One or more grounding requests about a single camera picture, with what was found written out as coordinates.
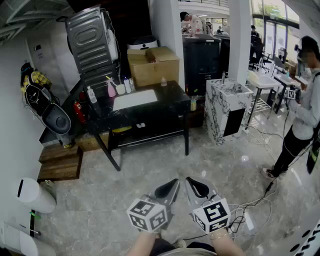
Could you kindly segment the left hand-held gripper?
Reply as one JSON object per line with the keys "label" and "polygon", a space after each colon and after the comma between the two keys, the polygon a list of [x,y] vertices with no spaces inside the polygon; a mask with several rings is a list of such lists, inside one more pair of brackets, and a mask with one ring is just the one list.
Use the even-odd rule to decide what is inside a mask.
{"label": "left hand-held gripper", "polygon": [[158,233],[166,230],[173,218],[172,205],[176,201],[180,181],[175,178],[155,191],[155,197],[144,194],[136,198],[126,213],[131,225],[139,231]]}

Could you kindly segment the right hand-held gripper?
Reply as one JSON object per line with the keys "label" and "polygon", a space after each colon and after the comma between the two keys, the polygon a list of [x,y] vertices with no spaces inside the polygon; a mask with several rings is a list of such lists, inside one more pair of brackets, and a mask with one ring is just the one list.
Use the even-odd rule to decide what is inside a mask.
{"label": "right hand-held gripper", "polygon": [[193,221],[206,234],[229,226],[231,211],[227,200],[216,193],[211,182],[202,177],[188,176],[185,188]]}

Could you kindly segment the person's right forearm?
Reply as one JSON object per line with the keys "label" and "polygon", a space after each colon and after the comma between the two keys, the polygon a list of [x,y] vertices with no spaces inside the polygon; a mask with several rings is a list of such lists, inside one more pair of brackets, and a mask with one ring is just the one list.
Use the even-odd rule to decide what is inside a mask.
{"label": "person's right forearm", "polygon": [[217,256],[245,256],[225,228],[211,232],[209,238]]}

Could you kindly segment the white sink basin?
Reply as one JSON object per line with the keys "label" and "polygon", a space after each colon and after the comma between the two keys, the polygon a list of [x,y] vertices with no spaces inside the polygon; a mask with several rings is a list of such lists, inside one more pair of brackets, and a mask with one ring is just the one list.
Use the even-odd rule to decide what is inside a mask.
{"label": "white sink basin", "polygon": [[143,104],[157,102],[157,96],[153,89],[133,92],[116,97],[113,102],[113,111],[131,108]]}

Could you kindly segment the clear plastic water bottle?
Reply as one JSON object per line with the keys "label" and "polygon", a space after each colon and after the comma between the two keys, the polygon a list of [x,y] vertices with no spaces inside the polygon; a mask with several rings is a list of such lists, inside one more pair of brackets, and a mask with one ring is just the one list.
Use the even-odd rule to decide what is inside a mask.
{"label": "clear plastic water bottle", "polygon": [[90,99],[90,102],[91,102],[92,104],[97,103],[98,100],[97,100],[97,98],[96,98],[96,95],[95,95],[95,93],[94,93],[94,90],[93,90],[90,86],[87,87],[87,94],[88,94],[89,99]]}

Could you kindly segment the person's dark trousers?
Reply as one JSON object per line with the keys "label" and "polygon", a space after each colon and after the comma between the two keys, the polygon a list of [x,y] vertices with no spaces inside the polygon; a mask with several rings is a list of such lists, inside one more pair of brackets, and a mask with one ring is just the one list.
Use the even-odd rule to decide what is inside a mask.
{"label": "person's dark trousers", "polygon": [[[186,246],[188,249],[204,249],[210,252],[215,253],[215,249],[213,246],[203,243],[203,242],[198,242],[198,241],[193,241],[189,245]],[[170,244],[168,241],[162,239],[162,238],[156,238],[154,245],[152,247],[151,253],[149,256],[158,256],[162,253],[166,253],[169,251],[172,251],[175,249],[175,247]]]}

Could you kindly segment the black vanity stand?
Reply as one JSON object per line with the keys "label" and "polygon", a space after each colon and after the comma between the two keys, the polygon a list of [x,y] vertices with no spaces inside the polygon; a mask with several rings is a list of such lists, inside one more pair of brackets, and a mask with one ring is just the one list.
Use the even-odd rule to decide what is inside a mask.
{"label": "black vanity stand", "polygon": [[135,123],[127,131],[114,132],[111,125],[119,125],[121,121],[133,121],[131,117],[120,115],[107,118],[92,117],[86,124],[87,131],[94,136],[98,145],[109,159],[113,167],[119,172],[120,165],[112,156],[112,151],[134,147],[149,142],[155,142],[177,136],[184,137],[184,153],[189,154],[189,120],[188,114],[169,114],[163,118],[156,118],[154,122],[147,121],[145,127],[138,128]]}

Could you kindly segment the person's beige shirt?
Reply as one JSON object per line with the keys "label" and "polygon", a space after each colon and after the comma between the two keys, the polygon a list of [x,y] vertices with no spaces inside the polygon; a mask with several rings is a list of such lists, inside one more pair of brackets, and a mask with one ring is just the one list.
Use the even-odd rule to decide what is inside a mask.
{"label": "person's beige shirt", "polygon": [[179,247],[159,254],[158,256],[217,256],[215,252],[203,248]]}

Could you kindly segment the wooden steps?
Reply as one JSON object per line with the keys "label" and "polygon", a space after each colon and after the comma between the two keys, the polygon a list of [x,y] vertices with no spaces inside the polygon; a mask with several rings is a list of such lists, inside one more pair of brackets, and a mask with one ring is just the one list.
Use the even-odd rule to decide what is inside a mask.
{"label": "wooden steps", "polygon": [[43,148],[39,157],[41,168],[37,181],[67,181],[80,177],[83,150],[78,146],[64,148],[59,144]]}

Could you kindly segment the white perforated panel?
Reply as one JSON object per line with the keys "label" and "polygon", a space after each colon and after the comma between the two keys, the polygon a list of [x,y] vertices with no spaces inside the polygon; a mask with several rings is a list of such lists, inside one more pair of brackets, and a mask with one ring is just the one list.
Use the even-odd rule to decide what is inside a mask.
{"label": "white perforated panel", "polygon": [[320,256],[320,219],[304,220],[281,242],[278,256]]}

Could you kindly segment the pink cup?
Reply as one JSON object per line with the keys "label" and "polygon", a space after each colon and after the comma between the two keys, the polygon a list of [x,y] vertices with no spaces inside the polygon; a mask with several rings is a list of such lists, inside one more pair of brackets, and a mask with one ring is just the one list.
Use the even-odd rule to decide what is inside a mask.
{"label": "pink cup", "polygon": [[117,92],[113,86],[113,82],[110,80],[107,81],[107,92],[110,98],[113,98],[117,95]]}

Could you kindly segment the red fire extinguisher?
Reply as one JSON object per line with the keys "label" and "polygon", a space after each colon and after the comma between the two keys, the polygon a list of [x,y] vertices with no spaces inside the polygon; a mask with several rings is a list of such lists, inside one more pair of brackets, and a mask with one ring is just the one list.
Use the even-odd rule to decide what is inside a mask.
{"label": "red fire extinguisher", "polygon": [[72,106],[78,121],[84,125],[86,123],[86,117],[82,110],[80,102],[78,100],[75,100]]}

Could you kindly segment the black cabinet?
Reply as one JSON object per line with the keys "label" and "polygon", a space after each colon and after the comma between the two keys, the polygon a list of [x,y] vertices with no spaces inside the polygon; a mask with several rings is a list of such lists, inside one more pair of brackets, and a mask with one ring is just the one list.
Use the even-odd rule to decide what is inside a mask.
{"label": "black cabinet", "polygon": [[204,96],[208,80],[220,79],[221,40],[208,34],[182,36],[185,91],[189,96]]}

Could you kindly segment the white cylindrical appliance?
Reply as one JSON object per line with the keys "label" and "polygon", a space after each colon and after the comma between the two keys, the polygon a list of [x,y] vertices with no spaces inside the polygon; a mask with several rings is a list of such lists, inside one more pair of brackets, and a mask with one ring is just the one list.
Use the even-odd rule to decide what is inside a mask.
{"label": "white cylindrical appliance", "polygon": [[7,249],[13,249],[25,256],[57,256],[51,245],[3,221],[0,221],[0,241]]}
{"label": "white cylindrical appliance", "polygon": [[52,194],[29,177],[16,179],[12,183],[12,192],[18,202],[42,214],[52,213],[57,206]]}

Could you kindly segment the white and black round appliance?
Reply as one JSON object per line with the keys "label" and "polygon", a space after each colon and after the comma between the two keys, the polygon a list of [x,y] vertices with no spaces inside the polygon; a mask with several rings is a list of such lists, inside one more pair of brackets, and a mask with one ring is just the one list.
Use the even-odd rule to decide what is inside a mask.
{"label": "white and black round appliance", "polygon": [[145,50],[149,48],[157,48],[158,42],[153,35],[131,38],[127,43],[128,49]]}

